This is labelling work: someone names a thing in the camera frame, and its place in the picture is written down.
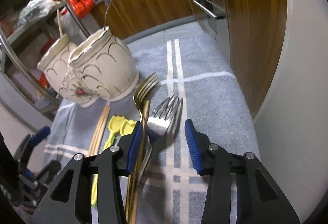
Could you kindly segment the steel shelf rack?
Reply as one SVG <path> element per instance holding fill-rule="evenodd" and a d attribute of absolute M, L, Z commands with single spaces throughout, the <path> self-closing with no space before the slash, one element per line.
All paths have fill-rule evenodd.
<path fill-rule="evenodd" d="M 1 0 L 1 16 L 5 17 L 11 10 L 13 10 L 14 14 L 19 13 L 27 6 L 29 1 Z M 53 104 L 44 95 L 37 95 L 40 90 L 33 86 L 31 77 L 28 77 L 25 81 L 18 81 L 18 79 L 12 78 L 14 72 L 20 73 L 21 71 L 18 69 L 18 65 L 9 57 L 7 50 L 10 50 L 18 58 L 31 58 L 32 69 L 35 70 L 44 52 L 37 40 L 40 39 L 43 43 L 48 42 L 48 40 L 51 42 L 55 40 L 55 36 L 49 28 L 54 24 L 56 10 L 65 8 L 67 2 L 67 0 L 60 0 L 59 3 L 49 10 L 46 16 L 29 20 L 19 27 L 13 26 L 13 32 L 10 35 L 6 35 L 9 47 L 3 47 L 1 50 L 1 71 L 6 79 L 9 80 L 11 86 L 25 101 L 50 121 L 55 117 L 55 111 L 62 100 L 61 96 L 55 95 L 55 103 Z"/>

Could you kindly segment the gold fork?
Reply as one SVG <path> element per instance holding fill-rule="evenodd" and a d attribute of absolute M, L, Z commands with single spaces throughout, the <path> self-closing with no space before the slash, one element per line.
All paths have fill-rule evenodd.
<path fill-rule="evenodd" d="M 136 147 L 134 148 L 136 152 L 136 162 L 133 167 L 133 172 L 128 178 L 127 182 L 127 193 L 126 193 L 126 202 L 125 202 L 125 212 L 126 212 L 126 220 L 127 223 L 132 223 L 132 212 L 133 212 L 133 204 L 134 197 L 136 193 L 137 186 L 137 177 L 141 167 L 142 162 L 142 154 L 145 142 L 145 133 L 143 132 L 144 127 L 146 126 L 146 117 L 144 116 L 144 103 L 147 100 L 147 97 L 150 95 L 150 92 L 155 88 L 155 86 L 159 83 L 159 79 L 156 73 L 152 73 L 149 77 L 144 79 L 137 89 L 134 91 L 133 101 L 140 113 L 140 136 L 137 139 Z"/>

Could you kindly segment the silver fork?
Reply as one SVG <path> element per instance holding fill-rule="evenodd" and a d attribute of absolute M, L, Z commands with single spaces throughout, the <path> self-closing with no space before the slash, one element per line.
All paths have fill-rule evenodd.
<path fill-rule="evenodd" d="M 173 95 L 157 105 L 148 117 L 146 126 L 146 153 L 138 173 L 138 181 L 142 179 L 156 143 L 160 143 L 161 139 L 167 135 L 176 134 L 174 130 L 180 122 L 182 106 L 183 98 Z"/>

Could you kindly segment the clear plastic bag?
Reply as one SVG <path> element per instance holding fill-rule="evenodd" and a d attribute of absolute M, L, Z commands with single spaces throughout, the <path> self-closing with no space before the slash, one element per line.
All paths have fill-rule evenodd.
<path fill-rule="evenodd" d="M 29 21 L 40 19 L 49 14 L 50 10 L 59 4 L 53 0 L 31 0 L 19 13 L 16 25 L 20 27 Z"/>

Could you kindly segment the wooden base cabinets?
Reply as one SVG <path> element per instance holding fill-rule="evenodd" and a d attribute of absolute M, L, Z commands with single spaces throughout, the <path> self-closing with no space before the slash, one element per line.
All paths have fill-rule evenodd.
<path fill-rule="evenodd" d="M 275 74 L 285 36 L 287 0 L 225 0 L 229 61 L 252 115 L 259 112 Z M 106 6 L 98 2 L 92 16 L 104 25 Z M 112 0 L 107 13 L 115 35 L 126 39 L 195 17 L 191 0 Z"/>

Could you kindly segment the white ceramic utensil holder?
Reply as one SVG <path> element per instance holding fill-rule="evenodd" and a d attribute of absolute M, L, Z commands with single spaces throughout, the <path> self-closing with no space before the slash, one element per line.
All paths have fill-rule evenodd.
<path fill-rule="evenodd" d="M 63 98 L 89 107 L 101 98 L 121 100 L 136 87 L 140 73 L 130 49 L 106 26 L 80 45 L 67 34 L 43 55 L 37 68 Z"/>

